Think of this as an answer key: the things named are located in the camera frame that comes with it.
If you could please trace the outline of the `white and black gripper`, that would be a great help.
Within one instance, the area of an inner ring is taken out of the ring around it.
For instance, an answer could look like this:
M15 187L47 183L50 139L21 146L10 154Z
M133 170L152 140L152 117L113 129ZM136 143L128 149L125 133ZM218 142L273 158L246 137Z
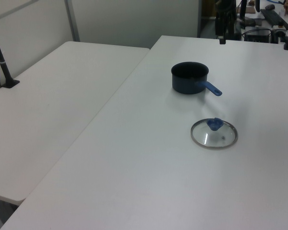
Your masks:
M227 39L228 40L240 40L240 30L236 27L236 1L235 0L216 0L215 10L217 16L228 16L228 28ZM223 17L216 17L216 36L219 39L219 43L224 45L226 23Z

